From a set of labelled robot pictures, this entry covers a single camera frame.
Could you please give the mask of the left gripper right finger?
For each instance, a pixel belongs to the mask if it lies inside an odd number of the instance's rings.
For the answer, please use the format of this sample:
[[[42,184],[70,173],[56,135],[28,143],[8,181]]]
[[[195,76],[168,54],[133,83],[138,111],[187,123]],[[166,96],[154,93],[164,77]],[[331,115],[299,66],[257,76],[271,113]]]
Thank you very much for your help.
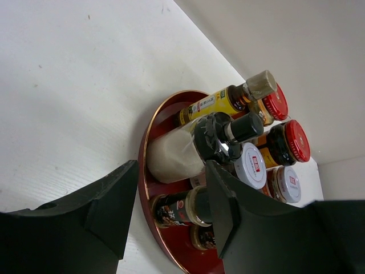
[[[363,273],[364,201],[278,202],[206,164],[217,254],[226,273]]]

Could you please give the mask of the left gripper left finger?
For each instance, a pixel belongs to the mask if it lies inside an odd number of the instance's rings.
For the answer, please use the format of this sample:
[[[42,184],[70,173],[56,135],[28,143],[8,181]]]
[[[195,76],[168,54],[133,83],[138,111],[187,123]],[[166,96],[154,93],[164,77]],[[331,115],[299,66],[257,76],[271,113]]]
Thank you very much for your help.
[[[2,273],[116,273],[124,256],[139,165],[36,209],[1,213]]]

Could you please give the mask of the brown spice bottle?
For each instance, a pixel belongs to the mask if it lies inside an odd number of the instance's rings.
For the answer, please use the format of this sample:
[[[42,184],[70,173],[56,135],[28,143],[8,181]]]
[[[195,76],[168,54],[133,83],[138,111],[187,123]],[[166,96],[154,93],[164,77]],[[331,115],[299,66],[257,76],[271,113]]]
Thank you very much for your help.
[[[194,225],[190,228],[190,240],[197,250],[206,251],[216,249],[213,226],[201,227]]]

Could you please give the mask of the white lid sauce jar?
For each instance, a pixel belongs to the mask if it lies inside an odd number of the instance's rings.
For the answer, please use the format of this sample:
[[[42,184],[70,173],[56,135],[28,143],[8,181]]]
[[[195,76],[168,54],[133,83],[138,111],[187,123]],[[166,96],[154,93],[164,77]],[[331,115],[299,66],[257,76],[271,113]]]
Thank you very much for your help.
[[[241,144],[242,154],[225,169],[241,182],[255,190],[264,187],[267,180],[266,166],[259,149],[252,143]]]

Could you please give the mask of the small black cap spice jar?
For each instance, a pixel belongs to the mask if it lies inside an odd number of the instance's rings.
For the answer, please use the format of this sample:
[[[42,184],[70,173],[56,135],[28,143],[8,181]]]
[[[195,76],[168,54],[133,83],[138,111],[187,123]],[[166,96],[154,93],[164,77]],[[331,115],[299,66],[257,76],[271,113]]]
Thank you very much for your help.
[[[150,201],[152,215],[160,228],[212,225],[208,189],[203,186],[176,194],[155,196]]]

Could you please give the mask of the clear bottle black pump cap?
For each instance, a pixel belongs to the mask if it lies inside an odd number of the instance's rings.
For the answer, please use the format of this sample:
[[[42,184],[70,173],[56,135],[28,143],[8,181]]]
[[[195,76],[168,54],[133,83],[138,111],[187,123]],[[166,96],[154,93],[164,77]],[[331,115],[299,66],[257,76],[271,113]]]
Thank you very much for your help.
[[[234,163],[242,155],[241,144],[263,134],[263,122],[255,113],[233,119],[224,112],[196,118],[152,140],[146,150],[146,166],[152,176],[169,184],[204,172],[206,162]]]

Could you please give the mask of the red lid chili sauce jar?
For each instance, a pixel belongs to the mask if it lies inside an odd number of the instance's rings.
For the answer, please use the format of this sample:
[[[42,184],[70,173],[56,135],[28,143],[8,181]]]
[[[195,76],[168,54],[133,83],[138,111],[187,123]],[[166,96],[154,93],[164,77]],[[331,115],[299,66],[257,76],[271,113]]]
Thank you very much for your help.
[[[277,83],[276,92],[248,105],[250,112],[256,113],[263,125],[269,126],[275,121],[284,121],[289,116],[285,95]]]

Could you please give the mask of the small yellow label oil bottle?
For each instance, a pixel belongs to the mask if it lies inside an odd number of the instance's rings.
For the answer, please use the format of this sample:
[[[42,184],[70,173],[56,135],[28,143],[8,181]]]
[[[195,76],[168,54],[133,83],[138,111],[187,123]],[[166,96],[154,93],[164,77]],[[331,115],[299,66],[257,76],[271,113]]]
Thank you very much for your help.
[[[243,84],[225,87],[181,109],[175,114],[175,124],[182,126],[213,112],[224,112],[230,116],[235,116],[243,113],[249,104],[276,91],[276,80],[269,70],[264,70],[247,78]]]

